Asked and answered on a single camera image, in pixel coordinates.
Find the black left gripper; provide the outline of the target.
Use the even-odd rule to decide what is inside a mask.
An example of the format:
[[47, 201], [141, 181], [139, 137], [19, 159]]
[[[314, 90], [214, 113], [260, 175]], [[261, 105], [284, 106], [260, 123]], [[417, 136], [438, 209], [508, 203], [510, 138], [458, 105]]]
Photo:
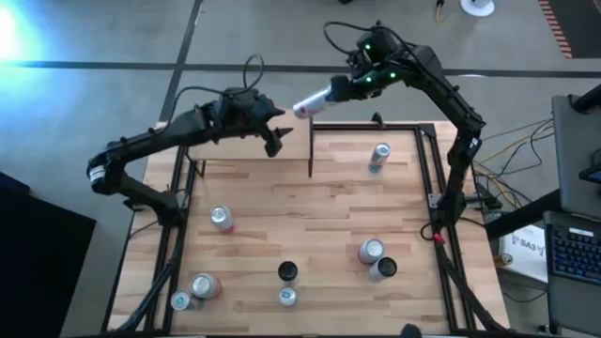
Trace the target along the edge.
[[270, 130], [268, 122], [285, 114], [273, 105], [273, 101], [256, 89], [235, 95], [232, 89], [208, 105], [212, 132], [216, 137], [261, 136], [269, 158], [274, 158], [282, 149], [282, 138], [293, 128]]

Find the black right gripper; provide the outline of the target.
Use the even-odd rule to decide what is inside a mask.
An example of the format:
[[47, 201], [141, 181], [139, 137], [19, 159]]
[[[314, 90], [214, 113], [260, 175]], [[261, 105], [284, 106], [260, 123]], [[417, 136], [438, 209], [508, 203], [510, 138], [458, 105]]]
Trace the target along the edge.
[[401, 68], [396, 65], [356, 65], [351, 67], [350, 80], [345, 75], [330, 78], [333, 101], [366, 100], [377, 97], [388, 86], [401, 80]]

